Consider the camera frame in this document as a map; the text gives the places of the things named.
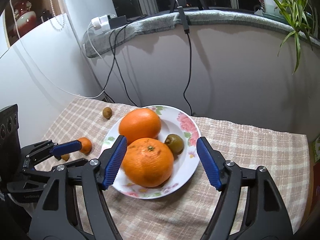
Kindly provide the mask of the large orange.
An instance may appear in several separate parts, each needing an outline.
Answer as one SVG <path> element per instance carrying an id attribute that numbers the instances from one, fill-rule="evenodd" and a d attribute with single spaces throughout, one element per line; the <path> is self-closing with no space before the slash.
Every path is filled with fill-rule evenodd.
<path id="1" fill-rule="evenodd" d="M 127 147 L 121 167 L 134 184 L 158 187 L 172 175 L 174 156 L 159 140 L 141 138 Z"/>
<path id="2" fill-rule="evenodd" d="M 131 144 L 141 138 L 157 138 L 161 130 L 159 116 L 148 108 L 135 109 L 125 115 L 119 124 L 119 134 Z"/>

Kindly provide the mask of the small kumquat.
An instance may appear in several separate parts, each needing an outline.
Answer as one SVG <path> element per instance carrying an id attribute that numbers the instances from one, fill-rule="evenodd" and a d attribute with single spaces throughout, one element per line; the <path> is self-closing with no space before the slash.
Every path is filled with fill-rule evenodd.
<path id="1" fill-rule="evenodd" d="M 63 159 L 64 161 L 68 161 L 69 158 L 70 158 L 70 154 L 69 153 L 61 155 L 61 159 Z"/>

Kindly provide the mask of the black power brick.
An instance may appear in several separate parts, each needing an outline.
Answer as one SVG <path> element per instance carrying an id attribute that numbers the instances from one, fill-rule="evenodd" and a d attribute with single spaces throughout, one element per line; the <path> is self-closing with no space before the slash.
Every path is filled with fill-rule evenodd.
<path id="1" fill-rule="evenodd" d="M 108 23 L 109 23 L 110 29 L 117 29 L 127 24 L 127 18 L 125 15 L 119 16 L 119 17 L 113 17 L 113 18 L 108 16 Z"/>

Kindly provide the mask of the small brown kiwi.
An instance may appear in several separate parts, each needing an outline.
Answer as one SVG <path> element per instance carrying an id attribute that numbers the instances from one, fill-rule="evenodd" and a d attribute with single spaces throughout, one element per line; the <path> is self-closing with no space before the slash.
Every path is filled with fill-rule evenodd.
<path id="1" fill-rule="evenodd" d="M 102 114 L 105 119 L 110 119 L 113 114 L 112 109 L 110 107 L 105 107 Z"/>

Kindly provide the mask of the green kiwi fruit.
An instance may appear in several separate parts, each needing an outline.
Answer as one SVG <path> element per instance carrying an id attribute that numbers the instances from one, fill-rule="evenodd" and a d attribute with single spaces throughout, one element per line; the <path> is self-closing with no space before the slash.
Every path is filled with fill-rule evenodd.
<path id="1" fill-rule="evenodd" d="M 164 142 L 171 152 L 175 155 L 180 154 L 184 149 L 184 141 L 181 137 L 176 134 L 169 134 Z"/>

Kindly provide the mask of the small mandarin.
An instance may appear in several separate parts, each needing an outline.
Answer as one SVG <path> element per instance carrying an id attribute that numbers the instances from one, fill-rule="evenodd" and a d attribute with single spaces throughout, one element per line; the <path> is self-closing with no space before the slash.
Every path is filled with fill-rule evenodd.
<path id="1" fill-rule="evenodd" d="M 79 151 L 85 155 L 89 155 L 92 150 L 91 141 L 86 137 L 81 137 L 78 141 L 81 143 L 81 149 Z"/>

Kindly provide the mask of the grey sill cloth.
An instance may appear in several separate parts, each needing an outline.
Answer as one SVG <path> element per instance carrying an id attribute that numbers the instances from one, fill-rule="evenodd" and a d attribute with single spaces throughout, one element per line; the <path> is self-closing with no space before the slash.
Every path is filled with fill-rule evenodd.
<path id="1" fill-rule="evenodd" d="M 229 24 L 246 25 L 250 27 L 288 34 L 293 28 L 288 24 L 271 20 L 254 14 L 245 14 L 233 11 L 203 10 L 185 12 L 189 26 Z M 139 35 L 159 33 L 175 29 L 181 25 L 178 12 L 147 17 L 130 23 L 128 26 L 109 30 L 102 34 L 94 34 L 89 30 L 84 35 L 85 55 L 89 59 L 103 55 L 113 47 L 120 46 Z"/>

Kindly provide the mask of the red white vase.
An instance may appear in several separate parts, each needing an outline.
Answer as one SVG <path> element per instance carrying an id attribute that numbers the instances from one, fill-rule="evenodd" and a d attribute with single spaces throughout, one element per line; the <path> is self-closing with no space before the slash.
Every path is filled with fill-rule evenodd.
<path id="1" fill-rule="evenodd" d="M 14 33 L 20 37 L 31 31 L 37 26 L 37 17 L 32 9 L 31 0 L 18 0 L 14 5 Z"/>

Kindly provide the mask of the white floral plate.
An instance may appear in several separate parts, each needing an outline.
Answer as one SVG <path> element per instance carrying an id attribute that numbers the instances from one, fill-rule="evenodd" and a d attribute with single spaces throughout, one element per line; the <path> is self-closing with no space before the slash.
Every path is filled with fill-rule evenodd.
<path id="1" fill-rule="evenodd" d="M 200 161 L 196 153 L 200 130 L 191 116 L 170 106 L 153 105 L 148 109 L 161 121 L 156 140 L 170 148 L 174 161 L 171 176 L 156 187 L 143 187 L 135 183 L 120 168 L 112 186 L 118 192 L 138 199 L 161 198 L 177 191 L 188 182 Z"/>

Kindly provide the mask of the white power adapter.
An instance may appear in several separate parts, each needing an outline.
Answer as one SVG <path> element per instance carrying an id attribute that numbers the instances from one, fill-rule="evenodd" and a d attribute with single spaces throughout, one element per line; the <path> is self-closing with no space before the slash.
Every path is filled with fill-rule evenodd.
<path id="1" fill-rule="evenodd" d="M 101 16 L 98 16 L 98 17 L 91 19 L 91 24 L 95 30 L 101 29 L 102 32 L 106 32 L 111 29 L 110 20 L 115 17 L 116 17 L 115 14 L 101 15 Z"/>

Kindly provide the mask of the beige plaid tablecloth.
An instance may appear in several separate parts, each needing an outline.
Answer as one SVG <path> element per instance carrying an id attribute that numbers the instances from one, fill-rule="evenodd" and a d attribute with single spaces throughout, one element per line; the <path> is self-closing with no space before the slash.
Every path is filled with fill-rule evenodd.
<path id="1" fill-rule="evenodd" d="M 131 179 L 119 180 L 135 160 L 154 163 L 158 149 L 165 163 L 173 160 L 163 142 L 106 133 L 131 114 L 132 106 L 74 100 L 61 113 L 45 141 L 64 146 L 88 138 L 94 146 L 89 160 L 76 167 L 54 158 L 40 163 L 50 179 L 37 215 L 75 207 L 75 218 L 51 227 L 49 238 L 62 238 L 69 226 L 75 238 L 94 239 L 289 239 L 299 229 L 309 191 L 306 136 L 252 126 L 191 118 L 195 127 L 184 143 L 182 179 L 151 189 Z"/>

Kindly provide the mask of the potted spider plant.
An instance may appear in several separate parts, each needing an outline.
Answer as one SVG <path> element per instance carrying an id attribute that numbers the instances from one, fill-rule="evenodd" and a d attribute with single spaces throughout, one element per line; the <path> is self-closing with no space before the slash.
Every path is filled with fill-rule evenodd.
<path id="1" fill-rule="evenodd" d="M 296 73 L 302 56 L 300 39 L 303 37 L 313 49 L 312 40 L 316 38 L 318 29 L 316 8 L 312 5 L 311 0 L 263 0 L 262 7 L 265 15 L 281 19 L 291 28 L 282 40 L 279 49 L 289 39 L 294 41 L 296 59 L 293 73 Z"/>

